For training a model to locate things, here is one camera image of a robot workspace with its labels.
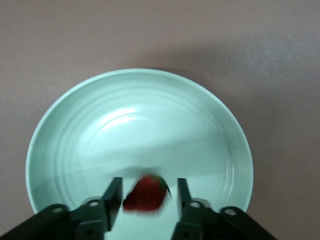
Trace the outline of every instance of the red strawberry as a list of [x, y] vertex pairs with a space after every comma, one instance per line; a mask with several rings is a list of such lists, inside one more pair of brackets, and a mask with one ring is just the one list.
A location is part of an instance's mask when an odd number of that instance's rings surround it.
[[156, 175], [145, 175], [123, 201], [127, 211], [150, 212], [158, 210], [167, 194], [170, 193], [165, 180]]

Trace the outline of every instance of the light green plate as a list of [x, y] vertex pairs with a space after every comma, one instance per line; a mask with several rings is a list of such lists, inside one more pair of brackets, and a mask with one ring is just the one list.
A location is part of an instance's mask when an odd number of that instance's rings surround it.
[[125, 196], [148, 172], [164, 177], [172, 198], [155, 215], [121, 210], [108, 240], [170, 239], [177, 178], [215, 211], [249, 205], [253, 163], [235, 117], [202, 86], [152, 69], [107, 72], [61, 96], [31, 139], [26, 184], [35, 212], [56, 203], [75, 209], [113, 177], [123, 177]]

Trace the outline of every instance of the table surface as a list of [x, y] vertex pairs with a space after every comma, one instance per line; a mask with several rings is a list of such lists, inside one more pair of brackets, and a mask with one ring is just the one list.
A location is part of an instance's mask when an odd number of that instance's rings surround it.
[[33, 215], [32, 134], [76, 84], [126, 68], [204, 86], [250, 144], [248, 214], [279, 240], [320, 239], [320, 1], [0, 2], [0, 235]]

